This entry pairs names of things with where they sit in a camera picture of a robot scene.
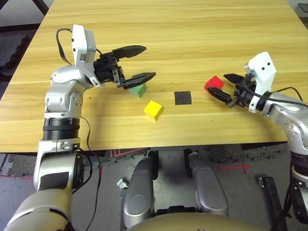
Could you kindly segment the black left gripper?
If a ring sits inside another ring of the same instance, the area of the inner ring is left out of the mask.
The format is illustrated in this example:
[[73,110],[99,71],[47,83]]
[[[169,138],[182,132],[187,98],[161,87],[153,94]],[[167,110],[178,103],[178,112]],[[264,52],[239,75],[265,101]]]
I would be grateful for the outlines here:
[[113,82],[117,87],[124,89],[145,84],[156,75],[156,72],[140,73],[125,80],[123,69],[118,65],[119,59],[137,56],[145,50],[146,47],[144,46],[130,45],[100,54],[100,58],[93,63],[96,78],[101,84]]

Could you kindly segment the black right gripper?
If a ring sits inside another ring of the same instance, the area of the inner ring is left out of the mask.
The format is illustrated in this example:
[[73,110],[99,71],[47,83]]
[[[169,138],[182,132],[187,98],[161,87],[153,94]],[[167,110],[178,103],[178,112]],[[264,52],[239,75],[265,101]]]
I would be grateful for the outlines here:
[[248,81],[246,80],[246,77],[234,73],[224,74],[223,76],[229,82],[235,84],[235,91],[233,94],[235,98],[232,99],[229,94],[225,93],[217,87],[207,88],[208,92],[216,99],[227,104],[229,108],[232,108],[235,105],[239,105],[240,107],[248,107],[253,98],[253,94],[247,91],[245,86],[247,86],[251,91],[255,91],[256,82]]

